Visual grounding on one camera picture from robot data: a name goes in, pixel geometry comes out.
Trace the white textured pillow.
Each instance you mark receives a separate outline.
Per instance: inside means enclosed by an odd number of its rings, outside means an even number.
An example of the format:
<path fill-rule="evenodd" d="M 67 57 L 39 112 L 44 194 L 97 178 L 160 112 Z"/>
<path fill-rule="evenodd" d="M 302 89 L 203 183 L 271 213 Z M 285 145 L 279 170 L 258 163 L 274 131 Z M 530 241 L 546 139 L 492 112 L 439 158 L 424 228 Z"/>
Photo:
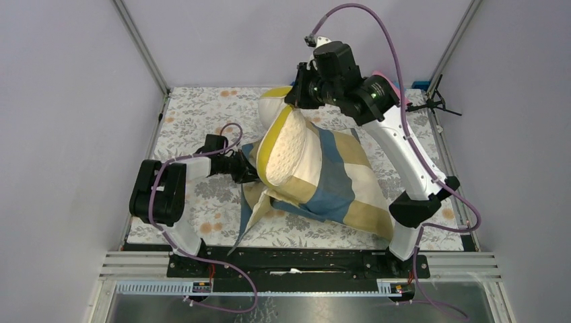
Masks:
<path fill-rule="evenodd" d="M 306 143 L 306 120 L 301 112 L 285 103 L 291 86 L 275 87 L 258 100 L 259 120 L 266 130 L 256 153 L 261 180 L 281 186 L 292 177 Z"/>

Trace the plaid blue beige pillowcase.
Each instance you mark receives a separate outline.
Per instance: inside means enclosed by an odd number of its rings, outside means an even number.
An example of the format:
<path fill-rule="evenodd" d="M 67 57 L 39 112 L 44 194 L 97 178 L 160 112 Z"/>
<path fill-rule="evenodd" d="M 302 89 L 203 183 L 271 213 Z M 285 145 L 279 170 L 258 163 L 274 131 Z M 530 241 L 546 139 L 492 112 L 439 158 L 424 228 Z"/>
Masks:
<path fill-rule="evenodd" d="M 274 187 L 258 175 L 258 182 L 241 186 L 240 229 L 235 244 L 239 245 L 263 217 L 277 211 L 337 223 L 390 242 L 394 221 L 389 204 L 358 134 L 353 129 L 322 129 L 305 120 L 306 143 L 292 177 Z M 256 171 L 261 139 L 240 149 Z"/>

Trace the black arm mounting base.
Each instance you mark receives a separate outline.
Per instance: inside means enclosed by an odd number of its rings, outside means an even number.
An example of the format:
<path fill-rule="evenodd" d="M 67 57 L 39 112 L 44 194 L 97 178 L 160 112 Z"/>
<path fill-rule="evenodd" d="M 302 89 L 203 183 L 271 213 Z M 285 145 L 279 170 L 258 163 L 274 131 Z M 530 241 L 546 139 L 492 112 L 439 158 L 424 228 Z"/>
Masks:
<path fill-rule="evenodd" d="M 430 278 L 425 256 L 401 262 L 384 250 L 203 246 L 199 262 L 171 255 L 167 277 L 205 279 L 223 292 L 377 292 L 379 279 Z M 250 277 L 253 286 L 246 280 Z"/>

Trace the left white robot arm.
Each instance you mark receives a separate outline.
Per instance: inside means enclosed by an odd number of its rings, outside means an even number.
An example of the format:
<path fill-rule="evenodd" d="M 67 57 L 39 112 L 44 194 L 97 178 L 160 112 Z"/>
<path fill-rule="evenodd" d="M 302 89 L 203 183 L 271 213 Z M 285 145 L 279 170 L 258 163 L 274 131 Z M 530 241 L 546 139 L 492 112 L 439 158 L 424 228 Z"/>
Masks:
<path fill-rule="evenodd" d="M 257 171 L 235 145 L 223 135 L 208 134 L 194 154 L 165 162 L 145 159 L 131 193 L 130 214 L 155 227 L 175 254 L 185 256 L 183 268 L 194 277 L 207 272 L 209 259 L 199 252 L 203 240 L 181 219 L 186 184 L 219 174 L 231 176 L 237 184 L 256 182 Z"/>

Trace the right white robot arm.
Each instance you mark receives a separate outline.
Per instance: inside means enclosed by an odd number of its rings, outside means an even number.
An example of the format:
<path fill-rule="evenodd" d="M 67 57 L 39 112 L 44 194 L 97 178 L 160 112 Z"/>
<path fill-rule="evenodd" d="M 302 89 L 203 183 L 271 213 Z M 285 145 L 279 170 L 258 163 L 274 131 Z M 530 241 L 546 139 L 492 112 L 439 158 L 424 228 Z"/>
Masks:
<path fill-rule="evenodd" d="M 310 47 L 312 56 L 298 64 L 285 102 L 301 109 L 336 106 L 385 152 L 404 186 L 389 207 L 396 224 L 386 267 L 392 276 L 403 277 L 413 268 L 421 225 L 450 196 L 441 185 L 456 190 L 459 181 L 433 164 L 401 115 L 406 109 L 404 95 L 384 75 L 362 76 L 351 47 L 341 41 L 319 36 Z"/>

